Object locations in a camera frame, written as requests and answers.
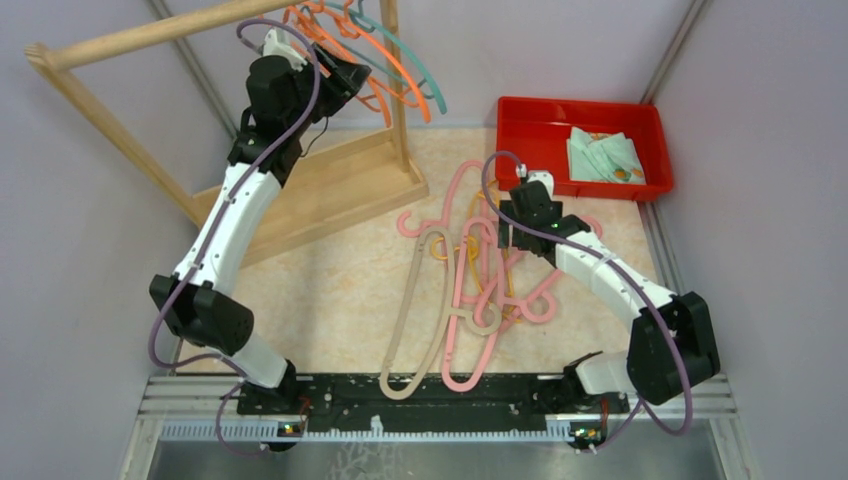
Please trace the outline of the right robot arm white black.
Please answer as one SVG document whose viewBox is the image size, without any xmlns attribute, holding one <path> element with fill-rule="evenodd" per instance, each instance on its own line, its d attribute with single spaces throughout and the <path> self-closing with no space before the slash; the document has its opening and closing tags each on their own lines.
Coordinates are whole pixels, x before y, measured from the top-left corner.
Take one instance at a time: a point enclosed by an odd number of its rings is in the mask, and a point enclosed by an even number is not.
<svg viewBox="0 0 848 480">
<path fill-rule="evenodd" d="M 621 261 L 584 220 L 565 215 L 538 180 L 511 189 L 499 211 L 500 246 L 528 251 L 577 279 L 630 330 L 626 350 L 590 353 L 565 367 L 569 408 L 588 412 L 607 393 L 661 405 L 719 373 L 709 308 L 700 295 L 677 294 Z"/>
</svg>

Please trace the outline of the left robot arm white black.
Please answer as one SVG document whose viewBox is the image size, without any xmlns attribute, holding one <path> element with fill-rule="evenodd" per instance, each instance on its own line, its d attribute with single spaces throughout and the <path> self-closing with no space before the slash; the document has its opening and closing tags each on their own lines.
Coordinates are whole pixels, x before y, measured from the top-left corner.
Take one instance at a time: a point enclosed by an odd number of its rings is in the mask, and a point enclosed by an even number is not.
<svg viewBox="0 0 848 480">
<path fill-rule="evenodd" d="M 231 296 L 248 246 L 272 201 L 302 155 L 308 127 L 328 119 L 359 94 L 367 65 L 313 47 L 310 59 L 266 53 L 246 79 L 249 105 L 227 157 L 222 186 L 197 239 L 172 274 L 149 286 L 155 326 L 219 356 L 277 414 L 292 411 L 296 369 L 255 330 L 253 312 Z"/>
</svg>

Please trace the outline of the pink plastic hanger front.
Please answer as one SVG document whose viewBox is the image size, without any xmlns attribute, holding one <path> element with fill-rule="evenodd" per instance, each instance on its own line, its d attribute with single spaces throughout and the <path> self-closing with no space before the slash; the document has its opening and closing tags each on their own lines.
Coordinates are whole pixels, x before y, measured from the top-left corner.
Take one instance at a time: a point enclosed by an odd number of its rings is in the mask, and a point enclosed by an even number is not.
<svg viewBox="0 0 848 480">
<path fill-rule="evenodd" d="M 470 230 L 474 225 L 481 226 L 481 243 L 478 246 L 478 256 L 487 263 L 488 254 L 485 252 L 486 247 L 493 245 L 496 251 L 497 267 L 496 278 L 492 280 L 481 293 L 476 297 L 471 294 L 464 294 L 462 291 L 464 284 L 464 272 L 466 259 L 469 259 L 468 241 L 471 238 Z M 504 259 L 501 250 L 497 247 L 497 228 L 493 223 L 484 217 L 472 217 L 466 221 L 463 227 L 463 238 L 460 242 L 459 254 L 457 260 L 456 285 L 453 293 L 452 305 L 449 309 L 449 322 L 447 327 L 447 338 L 445 350 L 442 360 L 441 377 L 447 388 L 454 392 L 464 393 L 472 390 L 483 376 L 484 370 L 488 365 L 493 354 L 498 333 L 504 329 L 507 324 L 503 320 L 503 312 L 501 307 L 503 302 L 498 302 L 500 295 L 503 292 L 502 283 L 506 279 Z M 456 330 L 458 319 L 462 318 L 466 321 L 468 328 L 473 333 L 487 337 L 487 342 L 484 350 L 478 360 L 477 366 L 468 380 L 464 382 L 456 381 L 451 376 L 451 361 L 453 359 L 454 344 L 456 339 Z"/>
</svg>

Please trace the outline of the beige plastic hanger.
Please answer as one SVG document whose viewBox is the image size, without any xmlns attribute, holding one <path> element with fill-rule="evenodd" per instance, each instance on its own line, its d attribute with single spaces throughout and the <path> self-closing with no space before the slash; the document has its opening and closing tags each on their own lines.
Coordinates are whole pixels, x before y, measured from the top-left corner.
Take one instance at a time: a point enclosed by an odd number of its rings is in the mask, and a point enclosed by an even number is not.
<svg viewBox="0 0 848 480">
<path fill-rule="evenodd" d="M 436 300 L 434 297 L 428 296 L 425 305 L 419 309 L 414 309 L 413 300 L 416 286 L 419 283 L 419 273 L 422 260 L 425 256 L 425 247 L 429 242 L 429 238 L 432 236 L 441 240 L 446 249 L 446 259 L 444 260 L 445 273 L 442 282 L 441 297 L 439 300 Z M 415 393 L 430 373 L 430 369 L 439 353 L 443 352 L 447 361 L 452 359 L 457 320 L 465 320 L 472 333 L 488 338 L 493 338 L 504 324 L 502 310 L 496 305 L 490 305 L 488 307 L 494 315 L 494 320 L 490 323 L 484 322 L 480 314 L 460 307 L 464 267 L 457 263 L 453 255 L 453 250 L 454 244 L 450 238 L 450 232 L 443 225 L 431 225 L 425 228 L 417 237 L 400 310 L 378 377 L 381 392 L 386 398 L 392 401 L 406 400 Z M 401 350 L 401 341 L 410 317 L 415 317 L 422 323 L 432 326 L 433 332 L 427 336 L 421 330 L 416 331 L 416 346 L 426 350 L 418 365 L 418 369 L 405 377 L 393 376 L 391 369 L 398 352 Z"/>
</svg>

